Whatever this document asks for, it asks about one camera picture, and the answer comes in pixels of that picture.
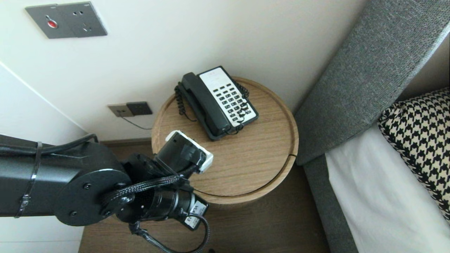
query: pillow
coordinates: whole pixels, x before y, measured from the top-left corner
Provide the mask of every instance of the pillow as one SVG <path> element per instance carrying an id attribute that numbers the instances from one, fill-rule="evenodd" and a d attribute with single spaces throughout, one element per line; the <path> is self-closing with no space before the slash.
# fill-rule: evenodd
<path id="1" fill-rule="evenodd" d="M 394 103 L 382 113 L 378 127 L 450 224 L 449 102 L 445 88 Z"/>

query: bed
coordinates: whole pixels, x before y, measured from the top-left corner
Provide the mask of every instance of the bed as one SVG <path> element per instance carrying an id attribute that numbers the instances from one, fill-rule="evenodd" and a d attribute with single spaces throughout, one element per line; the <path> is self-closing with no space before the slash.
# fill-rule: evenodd
<path id="1" fill-rule="evenodd" d="M 396 100 L 448 36 L 449 23 L 447 0 L 369 2 L 295 114 L 300 136 L 296 163 L 305 169 L 332 253 L 449 252 L 450 223 L 443 210 L 450 194 L 448 164 L 443 179 L 436 177 L 443 188 L 439 202 L 433 199 L 439 194 L 423 182 L 426 172 L 415 171 L 420 166 L 400 147 L 404 142 L 429 149 L 436 142 L 396 139 L 427 119 L 402 129 L 390 122 L 393 127 L 386 130 L 396 108 L 423 110 Z M 440 145 L 446 152 L 450 120 L 442 123 Z"/>

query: gray upholstered headboard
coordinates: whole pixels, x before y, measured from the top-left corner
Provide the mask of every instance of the gray upholstered headboard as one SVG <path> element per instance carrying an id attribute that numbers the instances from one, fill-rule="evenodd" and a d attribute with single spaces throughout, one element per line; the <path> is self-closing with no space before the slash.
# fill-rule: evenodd
<path id="1" fill-rule="evenodd" d="M 295 119 L 301 165 L 368 129 L 450 30 L 449 0 L 368 3 Z"/>

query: wooden nightstand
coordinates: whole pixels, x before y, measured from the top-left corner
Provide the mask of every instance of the wooden nightstand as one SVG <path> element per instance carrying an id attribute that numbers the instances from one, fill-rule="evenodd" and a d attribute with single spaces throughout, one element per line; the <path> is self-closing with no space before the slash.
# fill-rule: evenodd
<path id="1" fill-rule="evenodd" d="M 192 175 L 190 181 L 196 194 L 215 204 L 244 203 L 269 193 L 289 173 L 298 150 L 297 125 L 283 101 L 259 83 L 233 79 L 248 89 L 259 113 L 237 135 L 211 141 L 198 122 L 179 115 L 174 95 L 162 106 L 152 130 L 155 153 L 171 131 L 181 130 L 214 154 L 212 166 L 201 175 Z M 195 118 L 185 105 L 187 115 Z"/>

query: telephone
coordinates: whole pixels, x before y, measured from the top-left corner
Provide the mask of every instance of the telephone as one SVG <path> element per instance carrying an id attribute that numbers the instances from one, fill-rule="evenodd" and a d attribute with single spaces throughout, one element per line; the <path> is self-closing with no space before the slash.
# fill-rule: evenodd
<path id="1" fill-rule="evenodd" d="M 235 82 L 222 66 L 201 74 L 187 73 L 175 87 L 180 115 L 186 115 L 183 97 L 211 140 L 239 133 L 258 118 L 248 100 L 249 92 Z"/>

